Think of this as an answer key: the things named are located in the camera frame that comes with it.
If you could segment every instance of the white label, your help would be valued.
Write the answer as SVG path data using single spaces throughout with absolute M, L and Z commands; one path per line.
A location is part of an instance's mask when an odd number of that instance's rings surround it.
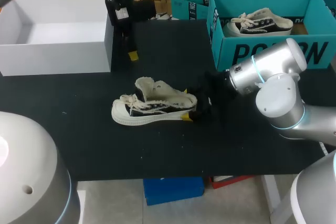
M 118 19 L 128 18 L 127 8 L 121 8 L 120 10 L 115 10 Z

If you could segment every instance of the black cloth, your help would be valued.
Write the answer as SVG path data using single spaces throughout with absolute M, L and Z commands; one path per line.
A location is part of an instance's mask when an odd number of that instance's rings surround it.
M 0 111 L 40 123 L 77 180 L 290 174 L 323 156 L 318 143 L 281 138 L 257 111 L 255 94 L 238 96 L 225 123 L 214 111 L 212 120 L 195 123 L 116 124 L 112 102 L 133 93 L 138 77 L 184 90 L 204 71 L 215 71 L 205 22 L 153 20 L 137 24 L 135 37 L 140 59 L 128 70 L 1 77 Z M 331 69 L 307 70 L 302 98 L 335 106 L 335 82 Z

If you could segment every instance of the shoe tongue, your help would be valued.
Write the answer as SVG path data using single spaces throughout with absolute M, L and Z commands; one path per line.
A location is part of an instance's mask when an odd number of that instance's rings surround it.
M 141 89 L 135 88 L 135 95 L 140 101 L 146 102 L 145 96 Z
M 256 20 L 256 19 L 265 18 L 266 16 L 269 16 L 270 14 L 271 14 L 271 11 L 269 8 L 263 8 L 249 15 L 252 15 L 251 17 L 252 20 Z
M 135 81 L 135 95 L 142 102 L 148 100 L 148 96 L 153 92 L 154 80 L 150 77 L 141 77 Z

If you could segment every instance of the black sneaker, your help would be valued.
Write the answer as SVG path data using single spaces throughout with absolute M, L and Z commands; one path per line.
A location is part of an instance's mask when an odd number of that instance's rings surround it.
M 175 90 L 164 81 L 141 77 L 132 95 L 122 95 L 113 102 L 112 118 L 119 124 L 138 126 L 161 120 L 182 120 L 196 109 L 197 98 Z
M 225 37 L 287 36 L 292 28 L 293 22 L 290 19 L 273 14 L 269 8 L 263 8 L 231 19 L 223 32 Z

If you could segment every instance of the canvas shoe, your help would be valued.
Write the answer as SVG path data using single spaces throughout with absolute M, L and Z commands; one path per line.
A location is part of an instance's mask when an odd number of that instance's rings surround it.
M 196 105 L 194 95 L 175 90 L 164 81 L 141 77 L 135 82 L 135 94 L 122 95 L 113 102 L 112 118 L 128 126 L 182 120 L 182 115 L 194 111 Z
M 293 22 L 290 19 L 273 14 L 269 8 L 263 8 L 231 19 L 223 32 L 225 37 L 286 36 L 290 35 L 292 28 Z

